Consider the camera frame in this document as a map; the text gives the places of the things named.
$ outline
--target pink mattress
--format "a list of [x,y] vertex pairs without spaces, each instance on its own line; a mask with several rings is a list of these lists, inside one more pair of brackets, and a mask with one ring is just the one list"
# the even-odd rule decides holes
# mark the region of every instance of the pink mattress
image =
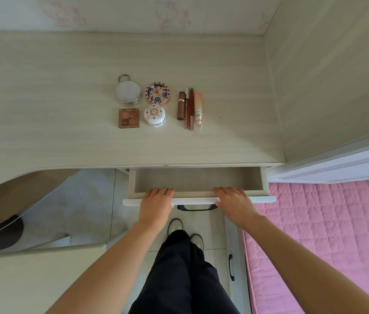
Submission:
[[[276,202],[261,214],[369,294],[369,181],[269,184]],[[303,313],[258,244],[244,233],[255,314]]]

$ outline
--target white cable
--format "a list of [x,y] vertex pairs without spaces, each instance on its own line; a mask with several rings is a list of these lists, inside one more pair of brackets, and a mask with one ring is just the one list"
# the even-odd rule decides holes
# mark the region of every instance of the white cable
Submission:
[[41,200],[39,200],[36,204],[34,204],[33,206],[31,206],[27,211],[25,211],[24,213],[22,213],[20,216],[18,216],[16,219],[14,219],[12,222],[10,222],[9,224],[7,224],[7,225],[5,225],[3,228],[1,228],[0,229],[0,231],[1,230],[3,230],[5,227],[8,227],[8,226],[10,226],[13,222],[15,222],[17,219],[19,219],[19,218],[21,218],[25,213],[27,213],[27,212],[29,212],[32,208],[34,208],[34,207],[36,207],[42,200],[44,200],[46,197],[48,197],[49,195],[51,195],[54,191],[56,191],[57,189],[59,189],[62,185],[64,185],[65,184],[65,182],[67,181],[67,180],[69,180],[70,179],[70,177],[69,178],[67,178],[61,185],[59,185],[56,189],[54,189],[53,191],[51,191],[49,194],[47,194],[45,197],[43,197]]

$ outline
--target leg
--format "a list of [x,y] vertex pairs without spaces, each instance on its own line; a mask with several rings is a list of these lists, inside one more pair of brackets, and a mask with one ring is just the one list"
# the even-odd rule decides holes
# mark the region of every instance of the leg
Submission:
[[184,230],[172,232],[161,245],[130,314],[191,314],[190,240]]
[[190,245],[193,313],[239,314],[239,311],[219,282],[217,270],[204,260],[204,254],[200,248],[192,242]]

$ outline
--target brown square palette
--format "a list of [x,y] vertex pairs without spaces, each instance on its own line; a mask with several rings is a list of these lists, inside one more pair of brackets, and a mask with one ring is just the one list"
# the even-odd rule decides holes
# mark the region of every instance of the brown square palette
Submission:
[[120,109],[119,128],[139,128],[139,109]]

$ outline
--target black handle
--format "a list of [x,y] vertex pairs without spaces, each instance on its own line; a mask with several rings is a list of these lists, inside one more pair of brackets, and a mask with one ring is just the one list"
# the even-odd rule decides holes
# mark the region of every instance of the black handle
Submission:
[[187,209],[184,205],[177,205],[177,209],[180,209],[181,211],[213,211],[217,208],[218,206],[215,204],[212,204],[208,209]]
[[230,270],[230,278],[231,278],[231,281],[235,281],[235,278],[234,278],[234,276],[233,275],[231,275],[231,264],[230,264],[230,261],[231,261],[231,259],[233,258],[233,255],[232,254],[230,254],[229,256],[228,256],[228,269]]

